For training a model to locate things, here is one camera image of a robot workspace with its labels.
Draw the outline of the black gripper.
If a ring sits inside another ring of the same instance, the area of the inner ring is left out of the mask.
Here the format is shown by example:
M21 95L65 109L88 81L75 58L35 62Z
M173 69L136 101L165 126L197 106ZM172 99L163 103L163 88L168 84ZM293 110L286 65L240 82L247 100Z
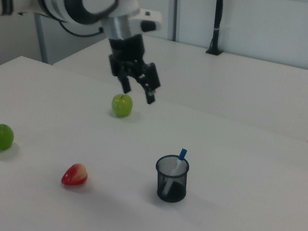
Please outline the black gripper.
M141 34L135 35L125 40L110 39L112 54L109 55L109 62L112 75L117 77L124 93L131 91L128 80L127 65L124 61L134 62L134 78L144 89L146 102L155 102L155 91L160 87L160 79L155 67L155 63L144 63L144 41Z

